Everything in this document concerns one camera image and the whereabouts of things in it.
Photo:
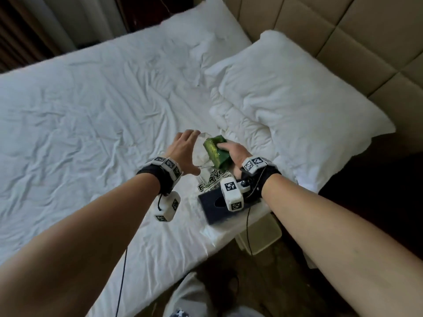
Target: plastic bin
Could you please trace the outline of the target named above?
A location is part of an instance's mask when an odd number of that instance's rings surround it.
[[[282,237],[282,230],[272,214],[268,213],[248,227],[248,237],[252,255],[257,255]],[[236,235],[235,240],[241,250],[245,250],[251,255],[246,230]]]

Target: gray pants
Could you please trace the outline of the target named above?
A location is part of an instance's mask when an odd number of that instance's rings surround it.
[[[163,317],[171,317],[178,310],[184,311],[190,317],[216,317],[216,311],[209,293],[204,284],[197,279],[197,273],[189,273],[173,292],[166,305]],[[264,316],[251,308],[238,307],[229,312],[226,317]]]

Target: green snack bag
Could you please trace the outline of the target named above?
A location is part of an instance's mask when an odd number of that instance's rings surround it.
[[[229,152],[219,149],[218,143],[224,143],[226,139],[223,136],[217,136],[214,138],[208,138],[205,140],[203,146],[209,154],[210,160],[213,162],[216,169],[228,170],[233,164],[230,158]]]

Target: person's left hand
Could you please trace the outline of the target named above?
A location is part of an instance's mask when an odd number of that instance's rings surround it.
[[[184,175],[198,176],[200,169],[193,165],[193,149],[200,132],[198,130],[186,130],[178,132],[173,143],[167,149],[165,157],[172,158],[181,167]]]

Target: beige padded headboard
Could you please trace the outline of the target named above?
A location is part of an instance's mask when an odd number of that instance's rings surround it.
[[[374,139],[367,159],[423,151],[423,0],[224,2],[251,41],[285,33],[385,111],[397,133]]]

